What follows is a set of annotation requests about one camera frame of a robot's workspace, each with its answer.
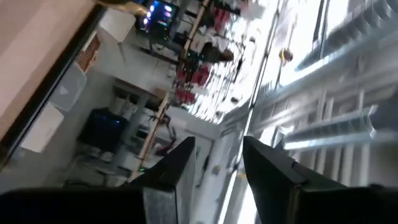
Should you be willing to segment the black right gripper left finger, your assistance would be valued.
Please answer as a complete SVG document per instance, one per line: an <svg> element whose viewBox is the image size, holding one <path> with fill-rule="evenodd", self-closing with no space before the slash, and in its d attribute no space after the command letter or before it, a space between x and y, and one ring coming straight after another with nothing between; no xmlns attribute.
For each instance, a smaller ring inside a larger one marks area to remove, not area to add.
<svg viewBox="0 0 398 224"><path fill-rule="evenodd" d="M190 136L119 187L19 189L1 194L1 223L190 223L195 190Z"/></svg>

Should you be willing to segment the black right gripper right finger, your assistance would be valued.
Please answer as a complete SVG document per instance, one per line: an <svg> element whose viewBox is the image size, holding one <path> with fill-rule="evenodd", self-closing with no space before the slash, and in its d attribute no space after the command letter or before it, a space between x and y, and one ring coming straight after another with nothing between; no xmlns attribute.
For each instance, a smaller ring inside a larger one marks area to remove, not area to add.
<svg viewBox="0 0 398 224"><path fill-rule="evenodd" d="M397 223L397 189L347 187L252 136L244 168L263 223Z"/></svg>

